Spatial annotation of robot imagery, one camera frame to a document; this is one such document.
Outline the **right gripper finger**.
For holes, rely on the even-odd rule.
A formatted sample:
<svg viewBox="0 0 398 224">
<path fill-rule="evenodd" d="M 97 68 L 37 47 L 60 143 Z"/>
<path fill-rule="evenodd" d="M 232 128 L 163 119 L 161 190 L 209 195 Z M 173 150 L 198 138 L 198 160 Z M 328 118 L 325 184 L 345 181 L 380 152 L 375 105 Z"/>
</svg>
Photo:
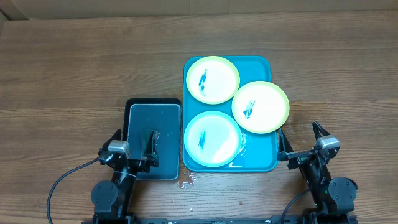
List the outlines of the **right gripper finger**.
<svg viewBox="0 0 398 224">
<path fill-rule="evenodd" d="M 278 130 L 278 151 L 277 158 L 279 161 L 289 160 L 289 157 L 294 153 L 294 150 L 282 129 Z"/>
<path fill-rule="evenodd" d="M 330 135 L 330 133 L 327 130 L 325 130 L 317 121 L 314 121 L 312 123 L 312 127 L 316 140 L 318 140 L 320 137 Z"/>
</svg>

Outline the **yellow-green plate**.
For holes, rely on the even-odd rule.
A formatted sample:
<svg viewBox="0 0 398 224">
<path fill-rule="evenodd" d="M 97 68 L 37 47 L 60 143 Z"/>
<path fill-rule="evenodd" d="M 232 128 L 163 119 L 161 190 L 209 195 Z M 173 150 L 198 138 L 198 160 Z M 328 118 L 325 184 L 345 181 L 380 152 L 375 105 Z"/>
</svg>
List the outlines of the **yellow-green plate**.
<svg viewBox="0 0 398 224">
<path fill-rule="evenodd" d="M 255 134 L 279 129 L 290 112 L 285 92 L 271 82 L 254 81 L 242 86 L 232 100 L 232 114 L 246 131 Z"/>
<path fill-rule="evenodd" d="M 217 105 L 230 100 L 240 85 L 240 74 L 228 59 L 207 56 L 198 59 L 188 69 L 186 86 L 198 101 Z"/>
</svg>

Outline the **light blue plate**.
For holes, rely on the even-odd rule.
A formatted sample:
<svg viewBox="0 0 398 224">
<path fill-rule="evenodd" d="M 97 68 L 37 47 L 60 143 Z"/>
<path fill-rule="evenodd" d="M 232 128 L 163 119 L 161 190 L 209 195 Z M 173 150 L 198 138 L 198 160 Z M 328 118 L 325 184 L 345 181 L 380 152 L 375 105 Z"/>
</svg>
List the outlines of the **light blue plate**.
<svg viewBox="0 0 398 224">
<path fill-rule="evenodd" d="M 206 111 L 187 124 L 183 144 L 188 155 L 205 167 L 221 167 L 230 163 L 241 148 L 239 125 L 228 114 Z"/>
</svg>

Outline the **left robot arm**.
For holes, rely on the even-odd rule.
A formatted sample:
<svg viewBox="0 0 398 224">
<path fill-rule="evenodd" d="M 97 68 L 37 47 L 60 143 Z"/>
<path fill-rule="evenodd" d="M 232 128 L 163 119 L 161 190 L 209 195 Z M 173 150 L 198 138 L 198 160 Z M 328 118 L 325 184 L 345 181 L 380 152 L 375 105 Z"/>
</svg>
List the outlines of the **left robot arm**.
<svg viewBox="0 0 398 224">
<path fill-rule="evenodd" d="M 99 149 L 100 164 L 113 169 L 111 180 L 98 182 L 91 191 L 94 204 L 93 223 L 140 223 L 140 219 L 129 211 L 132 190 L 137 174 L 150 172 L 151 167 L 159 165 L 157 140 L 159 133 L 149 131 L 142 143 L 143 156 L 130 158 L 130 147 L 121 139 L 118 129 Z"/>
</svg>

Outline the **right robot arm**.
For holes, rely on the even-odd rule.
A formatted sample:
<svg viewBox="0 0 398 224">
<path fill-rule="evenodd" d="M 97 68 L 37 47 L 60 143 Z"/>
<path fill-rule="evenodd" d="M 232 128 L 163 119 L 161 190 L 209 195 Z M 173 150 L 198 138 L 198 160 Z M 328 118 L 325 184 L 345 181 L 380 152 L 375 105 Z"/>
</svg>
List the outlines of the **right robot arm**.
<svg viewBox="0 0 398 224">
<path fill-rule="evenodd" d="M 287 161 L 288 169 L 299 169 L 308 189 L 285 207 L 277 223 L 357 223 L 349 213 L 354 210 L 357 184 L 347 177 L 333 178 L 327 168 L 340 150 L 340 141 L 317 121 L 312 123 L 315 145 L 307 151 L 294 152 L 283 130 L 278 130 L 278 160 Z M 315 208 L 301 215 L 287 216 L 289 208 L 305 194 L 311 193 Z"/>
</svg>

